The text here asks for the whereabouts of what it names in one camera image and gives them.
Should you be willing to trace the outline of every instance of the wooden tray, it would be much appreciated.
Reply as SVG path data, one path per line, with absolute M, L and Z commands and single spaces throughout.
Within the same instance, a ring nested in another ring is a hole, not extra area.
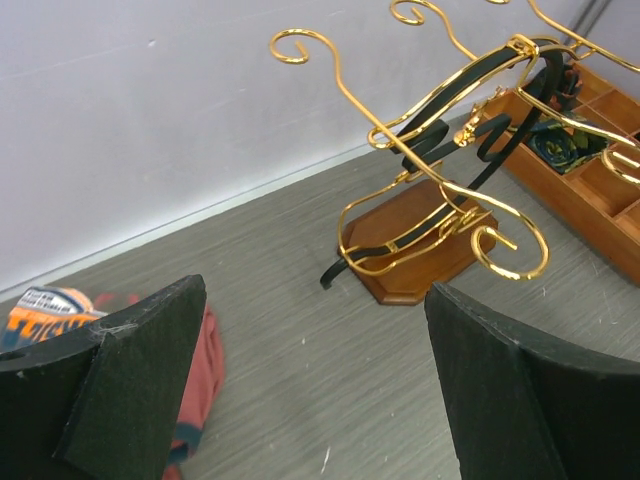
M 587 68 L 579 69 L 584 87 L 575 112 L 628 138 L 640 134 L 638 102 Z M 485 118 L 506 112 L 519 123 L 529 108 L 509 93 L 487 107 Z M 501 148 L 510 137 L 509 133 L 503 134 L 494 149 Z M 620 145 L 614 148 L 625 151 Z M 626 154 L 640 161 L 638 156 Z M 525 145 L 518 146 L 505 167 L 594 249 L 640 284 L 640 188 L 613 175 L 599 159 L 560 175 Z

